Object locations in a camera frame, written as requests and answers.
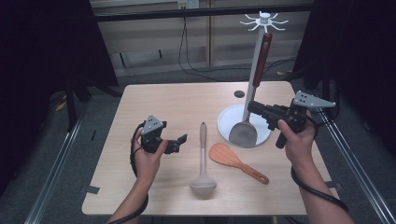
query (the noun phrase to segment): gray carpet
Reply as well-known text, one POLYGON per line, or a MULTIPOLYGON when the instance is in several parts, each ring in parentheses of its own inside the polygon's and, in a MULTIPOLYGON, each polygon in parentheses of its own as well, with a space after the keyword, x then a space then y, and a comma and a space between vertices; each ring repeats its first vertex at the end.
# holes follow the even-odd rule
MULTIPOLYGON (((292 65, 293 62, 288 62, 270 69, 263 76, 263 80, 280 80, 283 77, 277 75, 276 71, 291 70, 292 65)), ((187 75, 183 71, 177 71, 120 77, 120 86, 112 89, 123 91, 125 86, 130 84, 209 82, 216 81, 216 79, 221 81, 248 80, 249 70, 219 70, 201 74, 211 76, 213 79, 187 75)), ((304 82, 301 79, 293 80, 291 84, 296 91, 304 90, 304 82)), ((82 117, 78 135, 66 158, 61 176, 49 200, 41 223, 105 223, 108 219, 108 216, 86 216, 82 214, 81 206, 85 193, 81 192, 81 189, 89 186, 91 182, 120 98, 109 96, 95 88, 90 88, 90 92, 92 94, 90 102, 81 103, 77 101, 78 112, 84 111, 84 108, 87 108, 87 111, 85 116, 82 117)), ((396 193, 393 190, 396 186, 395 158, 386 151, 375 131, 368 132, 365 129, 364 119, 359 116, 359 112, 354 109, 342 93, 340 105, 340 114, 335 120, 337 125, 361 165, 386 199, 391 210, 395 211, 396 193)), ((315 115, 314 119, 320 120, 318 115, 315 115)), ((51 107, 32 156, 22 167, 18 178, 9 184, 0 199, 0 223, 23 223, 27 218, 64 142, 67 135, 67 125, 66 109, 54 112, 53 107, 51 107)), ((332 179, 343 184, 344 188, 339 190, 338 193, 349 206, 350 215, 356 223, 380 223, 375 210, 364 195, 361 186, 351 173, 325 126, 321 126, 319 129, 317 144, 332 179)), ((305 217, 297 218, 307 223, 305 217)), ((233 220, 229 220, 229 223, 264 223, 266 221, 265 218, 259 217, 253 219, 252 217, 250 219, 234 217, 233 220)), ((200 217, 144 217, 142 219, 142 223, 202 222, 203 219, 200 217)), ((280 217, 279 223, 289 222, 284 217, 280 217)))

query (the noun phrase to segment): wooden table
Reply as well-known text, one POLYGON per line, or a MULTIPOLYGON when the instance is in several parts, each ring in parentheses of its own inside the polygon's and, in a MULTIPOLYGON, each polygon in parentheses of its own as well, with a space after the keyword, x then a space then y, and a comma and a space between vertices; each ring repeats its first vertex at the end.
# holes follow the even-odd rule
MULTIPOLYGON (((87 193, 82 211, 87 215, 109 215, 120 205, 135 182, 129 161, 130 139, 137 125, 153 115, 168 121, 162 138, 177 139, 187 133, 188 139, 179 153, 163 155, 144 215, 305 215, 299 188, 290 177, 290 162, 285 151, 275 146, 279 130, 271 132, 262 145, 254 148, 231 146, 219 134, 219 114, 228 106, 244 104, 245 98, 233 94, 247 89, 247 82, 128 86, 92 178, 91 186, 100 190, 97 194, 87 193), (243 163, 267 175, 270 183, 263 185, 239 169, 210 160, 206 154, 207 173, 218 186, 209 199, 193 194, 190 182, 200 171, 199 130, 203 121, 207 125, 207 150, 215 143, 228 144, 243 163)), ((289 106, 294 95, 289 82, 263 82, 255 100, 266 105, 289 106)), ((313 157, 324 180, 330 181, 315 143, 313 157)))

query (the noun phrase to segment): spatula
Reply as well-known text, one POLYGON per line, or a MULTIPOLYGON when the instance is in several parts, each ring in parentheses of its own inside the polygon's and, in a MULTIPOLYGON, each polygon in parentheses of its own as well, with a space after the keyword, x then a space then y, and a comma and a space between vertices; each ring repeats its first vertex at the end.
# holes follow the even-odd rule
POLYGON ((239 168, 265 185, 269 183, 267 176, 242 163, 238 156, 236 156, 236 154, 227 145, 216 143, 212 148, 210 148, 209 157, 220 164, 239 168))

